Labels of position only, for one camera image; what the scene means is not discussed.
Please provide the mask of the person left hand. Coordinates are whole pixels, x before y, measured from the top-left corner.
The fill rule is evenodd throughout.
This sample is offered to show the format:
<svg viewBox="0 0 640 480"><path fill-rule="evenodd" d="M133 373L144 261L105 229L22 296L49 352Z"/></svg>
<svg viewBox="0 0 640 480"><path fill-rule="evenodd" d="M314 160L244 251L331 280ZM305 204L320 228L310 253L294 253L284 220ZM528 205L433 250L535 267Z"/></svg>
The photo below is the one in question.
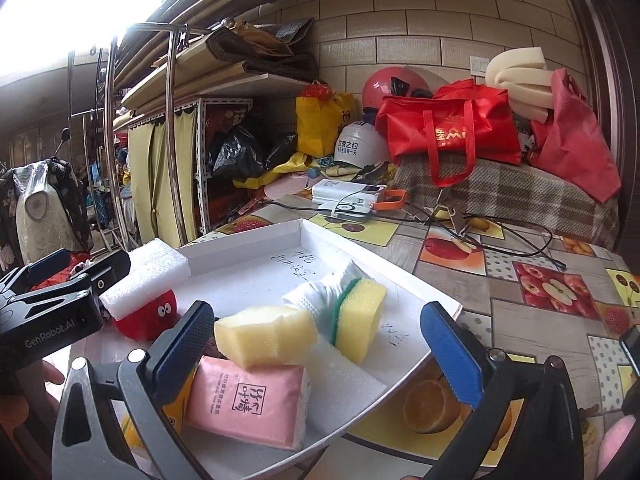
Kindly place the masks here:
<svg viewBox="0 0 640 480"><path fill-rule="evenodd" d="M58 410L58 400L47 392L46 384L62 386L65 382L65 375L48 361L42 361L40 365L40 376L43 379L43 386L40 390L52 408ZM30 413L30 399L22 394L7 394L1 397L1 427L10 441L15 444L15 430L24 425Z"/></svg>

